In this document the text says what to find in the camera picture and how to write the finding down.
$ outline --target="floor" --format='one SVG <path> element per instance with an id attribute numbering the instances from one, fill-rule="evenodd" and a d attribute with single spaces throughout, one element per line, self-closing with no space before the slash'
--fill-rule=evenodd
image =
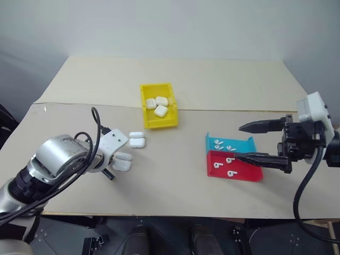
<path id="1" fill-rule="evenodd" d="M 84 238 L 107 234 L 109 242 L 93 255 L 120 255 L 130 230 L 145 225 L 150 230 L 152 254 L 189 255 L 189 230 L 195 224 L 209 227 L 225 254 L 240 254 L 231 234 L 238 223 L 202 217 L 109 217 L 95 229 L 42 218 L 31 247 L 35 255 L 81 254 Z M 326 229 L 312 228 L 327 235 Z M 253 255 L 333 254 L 330 244 L 308 236 L 294 222 L 250 229 L 248 237 Z"/>

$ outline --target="white wall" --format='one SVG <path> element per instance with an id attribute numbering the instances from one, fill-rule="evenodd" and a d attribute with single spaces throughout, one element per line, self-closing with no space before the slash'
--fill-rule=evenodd
<path id="1" fill-rule="evenodd" d="M 0 103 L 21 119 L 68 55 L 284 60 L 340 118 L 339 0 L 2 0 Z"/>

